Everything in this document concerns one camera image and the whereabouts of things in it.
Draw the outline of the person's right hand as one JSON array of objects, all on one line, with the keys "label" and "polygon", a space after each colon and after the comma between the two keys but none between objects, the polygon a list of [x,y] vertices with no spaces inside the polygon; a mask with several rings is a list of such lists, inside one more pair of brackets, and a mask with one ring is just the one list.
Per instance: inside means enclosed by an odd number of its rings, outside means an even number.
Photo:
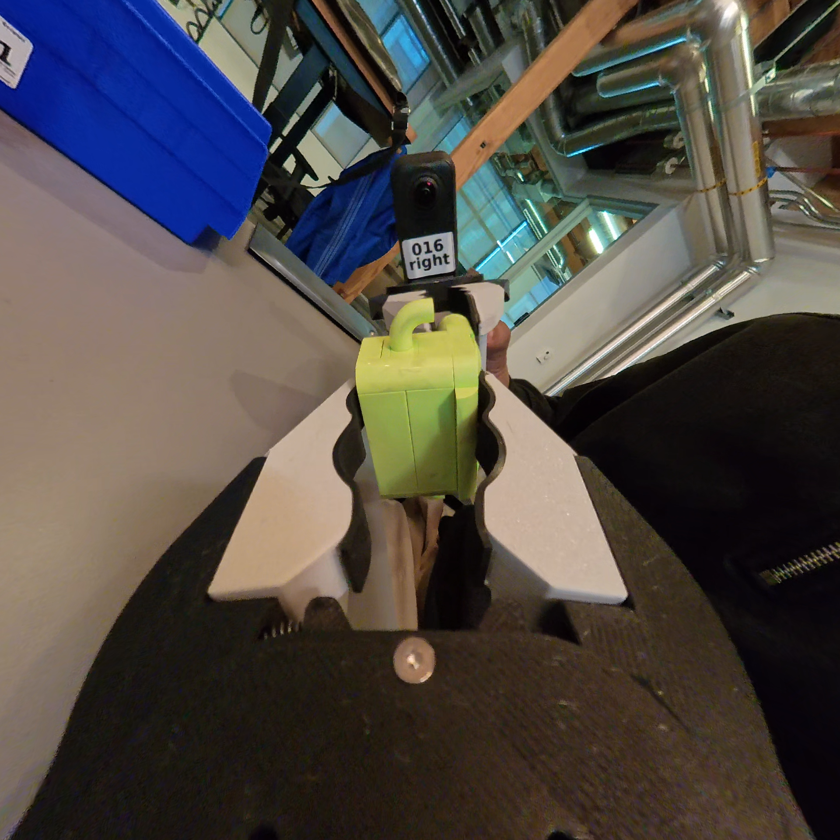
[{"label": "person's right hand", "polygon": [[486,336],[486,371],[506,387],[511,384],[508,369],[510,341],[511,330],[504,321],[499,321]]}]

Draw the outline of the wooden-top standing desk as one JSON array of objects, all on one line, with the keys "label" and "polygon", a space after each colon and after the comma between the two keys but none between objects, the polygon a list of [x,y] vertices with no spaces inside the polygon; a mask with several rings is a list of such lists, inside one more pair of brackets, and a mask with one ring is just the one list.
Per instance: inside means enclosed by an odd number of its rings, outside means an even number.
[{"label": "wooden-top standing desk", "polygon": [[279,239],[322,184],[300,144],[335,105],[386,154],[416,138],[411,109],[384,45],[358,2],[255,2],[265,24],[253,105],[270,128],[255,191],[258,220]]}]

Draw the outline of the person's right forearm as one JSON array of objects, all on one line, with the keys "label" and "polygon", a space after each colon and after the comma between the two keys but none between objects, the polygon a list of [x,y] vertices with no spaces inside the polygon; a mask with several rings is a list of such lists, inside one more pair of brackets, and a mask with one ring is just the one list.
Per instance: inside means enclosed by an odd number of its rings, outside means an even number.
[{"label": "person's right forearm", "polygon": [[511,378],[508,388],[541,422],[568,444],[598,417],[598,410],[590,399],[591,388],[588,385],[579,385],[558,395],[545,395],[530,382]]}]

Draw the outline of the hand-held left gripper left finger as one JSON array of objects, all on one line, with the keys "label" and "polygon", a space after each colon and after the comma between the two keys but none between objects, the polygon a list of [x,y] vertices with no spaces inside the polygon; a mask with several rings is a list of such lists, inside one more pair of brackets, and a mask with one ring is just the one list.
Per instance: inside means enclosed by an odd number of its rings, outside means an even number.
[{"label": "hand-held left gripper left finger", "polygon": [[208,594],[217,602],[276,598],[304,611],[317,596],[350,609],[338,545],[351,520],[351,491],[333,466],[350,421],[342,384],[268,453]]}]

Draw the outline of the lime green brick pot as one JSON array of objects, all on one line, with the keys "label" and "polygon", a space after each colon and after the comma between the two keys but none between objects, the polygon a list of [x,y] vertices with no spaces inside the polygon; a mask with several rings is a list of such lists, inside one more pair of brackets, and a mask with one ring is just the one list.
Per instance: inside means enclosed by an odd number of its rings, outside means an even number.
[{"label": "lime green brick pot", "polygon": [[480,349],[464,315],[433,326],[434,302],[409,301],[386,336],[364,339],[355,364],[359,399],[382,497],[476,492]]}]

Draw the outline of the blue hanging jacket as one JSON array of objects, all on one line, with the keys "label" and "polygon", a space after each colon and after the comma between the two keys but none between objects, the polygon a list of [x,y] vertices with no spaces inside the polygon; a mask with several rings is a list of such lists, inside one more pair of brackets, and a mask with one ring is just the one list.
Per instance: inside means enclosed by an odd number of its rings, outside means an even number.
[{"label": "blue hanging jacket", "polygon": [[374,152],[314,197],[286,247],[329,287],[385,256],[397,242],[391,173],[406,153]]}]

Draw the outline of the wooden ceiling beam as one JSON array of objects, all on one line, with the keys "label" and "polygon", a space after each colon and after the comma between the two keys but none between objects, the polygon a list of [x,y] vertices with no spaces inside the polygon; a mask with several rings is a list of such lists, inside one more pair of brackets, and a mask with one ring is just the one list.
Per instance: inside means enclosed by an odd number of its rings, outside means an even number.
[{"label": "wooden ceiling beam", "polygon": [[590,1],[583,6],[454,149],[457,191],[634,6],[633,1]]}]

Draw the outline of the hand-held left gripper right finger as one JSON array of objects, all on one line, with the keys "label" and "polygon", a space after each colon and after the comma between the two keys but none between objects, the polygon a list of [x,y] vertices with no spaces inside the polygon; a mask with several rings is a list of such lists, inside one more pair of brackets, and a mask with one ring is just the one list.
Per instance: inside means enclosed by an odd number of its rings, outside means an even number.
[{"label": "hand-held left gripper right finger", "polygon": [[500,440],[479,499],[491,595],[524,606],[624,603],[627,588],[573,449],[495,376],[486,383],[487,421]]}]

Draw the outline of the silver duct pipes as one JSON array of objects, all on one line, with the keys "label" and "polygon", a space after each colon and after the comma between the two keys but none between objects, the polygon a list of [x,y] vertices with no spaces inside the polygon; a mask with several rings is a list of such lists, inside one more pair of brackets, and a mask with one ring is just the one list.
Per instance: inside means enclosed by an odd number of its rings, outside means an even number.
[{"label": "silver duct pipes", "polygon": [[646,90],[669,90],[672,105],[613,109],[572,132],[559,106],[542,119],[542,131],[553,153],[570,159],[679,128],[714,256],[556,381],[551,395],[647,358],[753,284],[774,259],[764,125],[838,116],[838,59],[769,80],[756,74],[749,28],[740,2],[672,3],[621,27],[609,46],[558,77],[595,76],[597,97],[621,104]]}]

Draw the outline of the blue storage bin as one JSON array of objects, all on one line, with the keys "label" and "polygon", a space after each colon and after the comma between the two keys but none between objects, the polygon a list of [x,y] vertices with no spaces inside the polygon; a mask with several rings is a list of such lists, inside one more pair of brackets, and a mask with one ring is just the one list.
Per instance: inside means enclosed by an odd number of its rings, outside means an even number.
[{"label": "blue storage bin", "polygon": [[173,235],[237,234],[270,126],[155,1],[2,1],[1,108]]}]

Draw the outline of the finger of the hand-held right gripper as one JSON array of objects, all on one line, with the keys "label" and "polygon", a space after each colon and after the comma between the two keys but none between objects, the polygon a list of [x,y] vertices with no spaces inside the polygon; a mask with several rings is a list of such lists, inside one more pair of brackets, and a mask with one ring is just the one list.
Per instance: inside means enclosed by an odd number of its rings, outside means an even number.
[{"label": "finger of the hand-held right gripper", "polygon": [[434,322],[434,300],[426,293],[397,293],[385,297],[381,305],[382,319],[386,329],[390,329],[396,315],[402,310],[405,305],[413,301],[429,301],[432,306],[433,322]]},{"label": "finger of the hand-held right gripper", "polygon": [[487,369],[487,336],[501,320],[505,311],[505,287],[499,283],[462,283],[467,295],[468,320],[479,346],[481,368]]}]

